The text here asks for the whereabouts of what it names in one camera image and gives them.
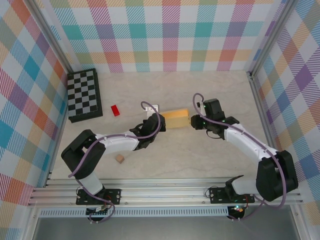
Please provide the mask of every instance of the checkered board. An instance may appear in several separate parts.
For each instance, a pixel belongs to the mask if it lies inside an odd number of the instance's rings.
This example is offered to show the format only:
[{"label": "checkered board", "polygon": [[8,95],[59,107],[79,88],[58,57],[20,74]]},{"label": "checkered board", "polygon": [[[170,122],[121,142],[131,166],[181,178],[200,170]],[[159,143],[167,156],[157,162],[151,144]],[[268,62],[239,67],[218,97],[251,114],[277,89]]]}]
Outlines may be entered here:
[{"label": "checkered board", "polygon": [[72,123],[103,115],[95,69],[68,74],[67,89],[68,115]]}]

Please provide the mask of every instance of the small wooden cube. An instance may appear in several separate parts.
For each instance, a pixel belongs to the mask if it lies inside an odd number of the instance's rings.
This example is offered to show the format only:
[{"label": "small wooden cube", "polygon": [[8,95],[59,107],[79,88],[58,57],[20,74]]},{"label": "small wooden cube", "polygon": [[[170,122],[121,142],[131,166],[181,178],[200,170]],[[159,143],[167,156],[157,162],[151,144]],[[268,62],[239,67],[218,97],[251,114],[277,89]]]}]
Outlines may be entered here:
[{"label": "small wooden cube", "polygon": [[115,157],[115,160],[117,160],[118,163],[122,164],[122,162],[125,160],[125,157],[122,156],[121,154],[118,154],[118,155]]}]

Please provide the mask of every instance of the black wire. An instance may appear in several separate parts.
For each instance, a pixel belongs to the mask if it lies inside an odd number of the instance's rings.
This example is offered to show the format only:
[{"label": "black wire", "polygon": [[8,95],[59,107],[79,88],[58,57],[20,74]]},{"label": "black wire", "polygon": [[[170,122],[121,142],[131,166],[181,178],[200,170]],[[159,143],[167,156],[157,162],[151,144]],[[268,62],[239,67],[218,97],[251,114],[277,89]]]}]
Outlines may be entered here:
[{"label": "black wire", "polygon": [[205,196],[207,199],[210,198],[210,196],[207,196],[207,192],[210,190],[210,188],[213,188],[213,187],[217,188],[217,186],[211,186],[211,187],[209,187],[209,188],[205,191],[204,196]]},{"label": "black wire", "polygon": [[208,132],[209,132],[208,130],[205,131],[206,135],[207,135],[209,138],[211,138],[211,139],[220,139],[220,138],[221,138],[221,137],[212,137],[212,136],[209,136]]}]

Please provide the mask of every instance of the ventilation grille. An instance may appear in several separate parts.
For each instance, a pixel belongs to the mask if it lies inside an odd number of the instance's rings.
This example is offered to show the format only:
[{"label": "ventilation grille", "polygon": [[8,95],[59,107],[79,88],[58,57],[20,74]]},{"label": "ventilation grille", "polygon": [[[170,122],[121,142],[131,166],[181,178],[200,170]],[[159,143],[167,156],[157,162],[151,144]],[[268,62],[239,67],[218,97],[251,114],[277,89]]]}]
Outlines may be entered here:
[{"label": "ventilation grille", "polygon": [[[190,207],[116,207],[114,217],[201,217],[227,216],[227,206],[190,206]],[[43,208],[40,218],[82,218],[85,208]]]}]

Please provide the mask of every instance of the red block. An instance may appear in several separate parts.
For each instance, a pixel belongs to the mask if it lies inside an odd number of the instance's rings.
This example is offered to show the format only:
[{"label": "red block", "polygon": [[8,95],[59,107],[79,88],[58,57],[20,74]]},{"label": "red block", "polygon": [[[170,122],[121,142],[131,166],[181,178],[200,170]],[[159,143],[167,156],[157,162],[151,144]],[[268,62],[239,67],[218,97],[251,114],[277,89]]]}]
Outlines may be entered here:
[{"label": "red block", "polygon": [[111,109],[112,109],[113,115],[114,115],[115,117],[118,116],[118,115],[120,115],[120,112],[119,112],[119,110],[118,110],[118,108],[117,108],[117,105],[111,106]]}]

